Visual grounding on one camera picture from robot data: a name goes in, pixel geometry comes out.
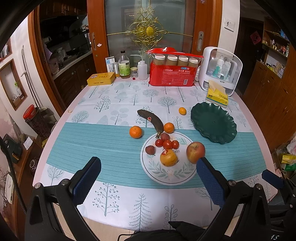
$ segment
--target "red plastic bag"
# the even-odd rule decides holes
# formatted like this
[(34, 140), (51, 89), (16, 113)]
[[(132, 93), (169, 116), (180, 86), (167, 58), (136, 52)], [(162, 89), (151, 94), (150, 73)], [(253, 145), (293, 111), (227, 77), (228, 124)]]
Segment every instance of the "red plastic bag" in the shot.
[[(154, 48), (147, 51), (147, 54), (172, 54), (194, 57), (200, 61), (203, 56), (190, 53), (177, 52), (174, 48)], [(188, 66), (172, 66), (172, 65), (155, 65), (150, 64), (150, 80), (149, 84), (153, 86), (192, 86), (197, 68)]]

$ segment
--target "glass door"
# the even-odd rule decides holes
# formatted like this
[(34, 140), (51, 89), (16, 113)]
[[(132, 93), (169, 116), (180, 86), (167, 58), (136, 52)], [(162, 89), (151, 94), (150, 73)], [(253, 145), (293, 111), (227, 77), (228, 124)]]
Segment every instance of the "glass door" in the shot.
[(131, 67), (141, 60), (132, 54), (141, 55), (149, 66), (151, 57), (145, 52), (156, 47), (173, 47), (179, 52), (202, 55), (217, 22), (216, 2), (222, 3), (222, 0), (87, 0), (97, 71), (106, 72), (104, 58), (114, 56), (118, 61), (122, 50), (126, 51)]

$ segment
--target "blue gripper pad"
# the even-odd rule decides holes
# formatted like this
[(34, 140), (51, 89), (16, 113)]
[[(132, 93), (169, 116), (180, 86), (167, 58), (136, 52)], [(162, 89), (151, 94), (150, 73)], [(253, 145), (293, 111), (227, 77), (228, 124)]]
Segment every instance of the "blue gripper pad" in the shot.
[(200, 158), (196, 163), (196, 171), (202, 180), (207, 192), (209, 193), (213, 203), (223, 207), (227, 191), (227, 180), (216, 171), (205, 157)]
[(264, 170), (261, 176), (263, 180), (267, 181), (270, 185), (274, 186), (278, 190), (284, 187), (284, 180), (269, 170)]
[(101, 160), (92, 157), (82, 170), (78, 170), (71, 178), (69, 191), (72, 194), (72, 201), (75, 206), (84, 202), (87, 194), (101, 172)]

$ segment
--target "screw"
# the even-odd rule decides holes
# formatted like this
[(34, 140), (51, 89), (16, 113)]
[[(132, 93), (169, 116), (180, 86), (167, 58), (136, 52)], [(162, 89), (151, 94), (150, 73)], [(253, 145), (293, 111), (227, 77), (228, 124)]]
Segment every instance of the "screw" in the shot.
[(35, 187), (36, 189), (38, 189), (39, 187), (41, 187), (41, 183), (36, 183), (36, 184), (34, 185), (34, 187)]
[(260, 183), (257, 183), (257, 184), (256, 184), (256, 187), (257, 187), (259, 190), (263, 189), (263, 186), (262, 186)]
[(228, 184), (230, 185), (230, 186), (235, 186), (237, 183), (236, 183), (236, 181), (233, 181), (233, 180), (229, 180), (228, 181)]
[(64, 186), (64, 185), (67, 185), (69, 183), (69, 179), (63, 179), (61, 181), (61, 184)]

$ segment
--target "plate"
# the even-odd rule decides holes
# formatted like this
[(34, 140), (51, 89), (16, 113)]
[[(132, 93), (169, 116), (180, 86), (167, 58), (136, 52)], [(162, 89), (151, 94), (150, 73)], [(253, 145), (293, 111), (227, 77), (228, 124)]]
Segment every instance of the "plate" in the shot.
[(225, 144), (237, 135), (233, 117), (213, 103), (197, 103), (191, 110), (191, 120), (195, 129), (212, 142)]
[(186, 148), (192, 143), (187, 136), (182, 133), (174, 132), (170, 134), (171, 140), (179, 142), (179, 148), (173, 151), (178, 157), (178, 162), (172, 167), (165, 167), (160, 162), (160, 154), (164, 151), (161, 147), (155, 147), (154, 155), (148, 155), (145, 148), (149, 145), (155, 146), (156, 134), (150, 136), (141, 149), (141, 164), (146, 174), (157, 183), (175, 186), (188, 182), (196, 173), (196, 165), (188, 161)]

